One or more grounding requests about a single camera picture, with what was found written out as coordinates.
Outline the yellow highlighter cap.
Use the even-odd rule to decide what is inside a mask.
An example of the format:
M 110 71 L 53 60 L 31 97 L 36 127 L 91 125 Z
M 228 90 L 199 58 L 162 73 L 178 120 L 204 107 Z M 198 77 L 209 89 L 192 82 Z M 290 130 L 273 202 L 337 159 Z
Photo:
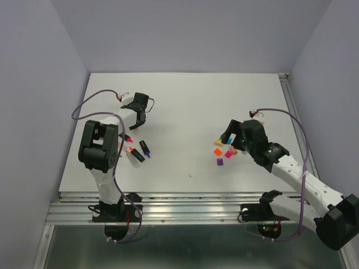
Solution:
M 223 146 L 223 143 L 221 142 L 220 139 L 215 140 L 215 144 L 218 146 Z

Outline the black highlighter pink cap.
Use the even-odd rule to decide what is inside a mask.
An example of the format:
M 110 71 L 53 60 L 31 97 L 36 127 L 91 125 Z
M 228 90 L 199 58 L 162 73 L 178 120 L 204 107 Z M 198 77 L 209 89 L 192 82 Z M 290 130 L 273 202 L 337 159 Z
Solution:
M 120 136 L 121 138 L 124 138 L 125 141 L 127 141 L 127 142 L 133 142 L 132 138 L 131 138 L 129 135 L 127 135 L 127 134 L 121 133 L 121 134 L 119 134 L 119 136 Z

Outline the black highlighter purple cap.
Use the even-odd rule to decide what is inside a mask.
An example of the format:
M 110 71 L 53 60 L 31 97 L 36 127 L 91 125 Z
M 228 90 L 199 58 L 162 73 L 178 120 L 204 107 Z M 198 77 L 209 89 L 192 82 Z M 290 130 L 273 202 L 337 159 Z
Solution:
M 147 144 L 145 143 L 145 141 L 141 140 L 141 141 L 139 141 L 139 144 L 140 144 L 140 147 L 141 147 L 144 155 L 147 156 L 148 158 L 150 158 L 150 150 L 149 150 Z

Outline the black highlighter orange cap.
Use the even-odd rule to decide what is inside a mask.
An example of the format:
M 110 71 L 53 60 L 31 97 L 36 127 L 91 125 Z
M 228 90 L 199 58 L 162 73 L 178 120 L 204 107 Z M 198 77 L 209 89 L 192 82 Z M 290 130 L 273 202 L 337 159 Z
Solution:
M 133 147 L 130 147 L 130 153 L 141 163 L 145 161 L 145 158 Z

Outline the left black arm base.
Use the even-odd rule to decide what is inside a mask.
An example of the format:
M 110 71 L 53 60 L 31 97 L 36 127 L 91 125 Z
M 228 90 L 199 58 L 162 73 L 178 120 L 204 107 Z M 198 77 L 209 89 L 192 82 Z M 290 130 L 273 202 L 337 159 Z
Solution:
M 137 193 L 129 193 L 121 197 L 117 204 L 108 205 L 99 201 L 96 205 L 89 205 L 92 222 L 105 224 L 104 235 L 112 243 L 130 242 L 139 232 L 141 217 L 139 212 L 126 199 L 129 198 L 142 211 L 142 197 Z

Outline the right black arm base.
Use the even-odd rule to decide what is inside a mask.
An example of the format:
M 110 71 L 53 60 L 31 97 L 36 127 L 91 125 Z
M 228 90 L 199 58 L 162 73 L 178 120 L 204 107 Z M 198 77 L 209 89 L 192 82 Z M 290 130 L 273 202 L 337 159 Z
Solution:
M 241 206 L 240 212 L 237 216 L 239 223 L 246 222 L 263 222 L 270 221 L 270 224 L 257 224 L 257 230 L 264 239 L 272 241 L 278 240 L 282 233 L 282 221 L 289 219 L 276 215 L 270 207 L 270 203 L 277 197 L 282 197 L 283 193 L 280 191 L 272 190 L 265 192 L 259 199 L 258 203 L 247 203 Z

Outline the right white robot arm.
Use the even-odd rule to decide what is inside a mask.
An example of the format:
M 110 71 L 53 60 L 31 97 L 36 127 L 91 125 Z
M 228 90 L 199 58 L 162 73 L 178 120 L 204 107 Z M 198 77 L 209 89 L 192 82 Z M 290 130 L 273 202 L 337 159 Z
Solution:
M 264 126 L 256 120 L 232 119 L 221 135 L 232 146 L 248 153 L 254 162 L 281 179 L 301 198 L 296 201 L 281 191 L 265 192 L 258 203 L 241 209 L 239 221 L 260 222 L 291 220 L 308 228 L 330 249 L 338 251 L 358 235 L 358 197 L 345 196 L 328 187 L 300 165 L 282 145 L 269 142 Z

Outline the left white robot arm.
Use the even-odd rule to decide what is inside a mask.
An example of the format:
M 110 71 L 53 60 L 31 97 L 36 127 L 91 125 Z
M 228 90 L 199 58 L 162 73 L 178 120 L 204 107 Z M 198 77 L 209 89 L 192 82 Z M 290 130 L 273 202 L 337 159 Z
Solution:
M 146 121 L 146 110 L 150 97 L 136 92 L 134 95 L 117 95 L 119 110 L 117 112 L 97 112 L 81 119 L 95 115 L 104 118 L 88 119 L 82 132 L 78 158 L 90 170 L 99 191 L 99 201 L 107 205 L 105 214 L 113 221 L 124 217 L 125 207 L 118 203 L 121 193 L 114 182 L 119 151 L 125 144 L 128 131 L 137 129 Z

